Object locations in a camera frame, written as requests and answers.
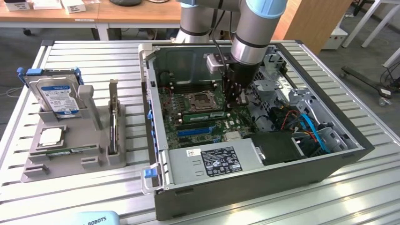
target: computer mouse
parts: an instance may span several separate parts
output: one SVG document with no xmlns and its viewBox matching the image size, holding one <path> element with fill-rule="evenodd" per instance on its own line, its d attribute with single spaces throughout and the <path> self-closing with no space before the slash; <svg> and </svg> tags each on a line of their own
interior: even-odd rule
<svg viewBox="0 0 400 225">
<path fill-rule="evenodd" d="M 118 6 L 135 6 L 142 3 L 142 0 L 110 0 Z"/>
</svg>

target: power supply label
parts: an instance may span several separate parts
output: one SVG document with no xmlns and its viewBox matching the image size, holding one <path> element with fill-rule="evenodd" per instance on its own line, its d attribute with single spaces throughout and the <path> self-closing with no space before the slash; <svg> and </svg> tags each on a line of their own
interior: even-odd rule
<svg viewBox="0 0 400 225">
<path fill-rule="evenodd" d="M 70 96 L 72 90 L 68 85 L 42 87 L 42 92 L 60 118 L 71 117 L 79 112 L 75 98 Z"/>
<path fill-rule="evenodd" d="M 234 147 L 203 151 L 202 158 L 210 177 L 243 170 Z"/>
</svg>

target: motherboard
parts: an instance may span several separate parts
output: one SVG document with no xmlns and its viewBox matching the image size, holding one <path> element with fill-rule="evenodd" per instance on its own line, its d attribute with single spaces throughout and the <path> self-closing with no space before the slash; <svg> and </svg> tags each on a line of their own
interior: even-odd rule
<svg viewBox="0 0 400 225">
<path fill-rule="evenodd" d="M 258 131 L 247 106 L 224 112 L 219 82 L 160 87 L 170 149 L 240 139 Z"/>
</svg>

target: robotic arm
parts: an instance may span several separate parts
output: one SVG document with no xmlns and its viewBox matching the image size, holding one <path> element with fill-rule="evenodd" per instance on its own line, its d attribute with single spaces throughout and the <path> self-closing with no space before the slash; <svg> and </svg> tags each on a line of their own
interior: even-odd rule
<svg viewBox="0 0 400 225">
<path fill-rule="evenodd" d="M 207 43 L 210 30 L 215 27 L 215 18 L 223 11 L 231 11 L 236 35 L 230 55 L 230 62 L 223 69 L 223 89 L 226 109 L 240 104 L 244 90 L 251 84 L 266 56 L 268 44 L 275 32 L 280 16 L 284 13 L 287 0 L 179 0 L 182 2 L 180 31 L 176 43 Z M 218 25 L 228 30 L 230 16 L 226 15 Z M 218 55 L 208 56 L 210 71 L 223 67 Z"/>
</svg>

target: slotted metal table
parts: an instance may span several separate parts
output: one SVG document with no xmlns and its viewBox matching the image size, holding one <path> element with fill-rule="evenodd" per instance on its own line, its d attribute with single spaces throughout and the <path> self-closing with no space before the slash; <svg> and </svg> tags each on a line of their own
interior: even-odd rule
<svg viewBox="0 0 400 225">
<path fill-rule="evenodd" d="M 140 191 L 139 171 L 150 163 L 138 55 L 143 42 L 56 41 L 40 47 L 34 68 L 78 66 L 86 84 L 94 85 L 96 105 L 107 105 L 110 79 L 119 79 L 119 97 L 127 106 L 128 166 L 22 183 L 40 108 L 24 88 L 0 142 L 0 223 L 60 224 L 71 214 L 94 210 L 116 211 L 123 225 L 400 223 L 399 137 L 308 48 L 294 41 L 282 43 L 376 149 L 322 183 L 159 222 L 154 197 Z M 291 68 L 288 75 L 299 87 L 304 86 Z"/>
</svg>

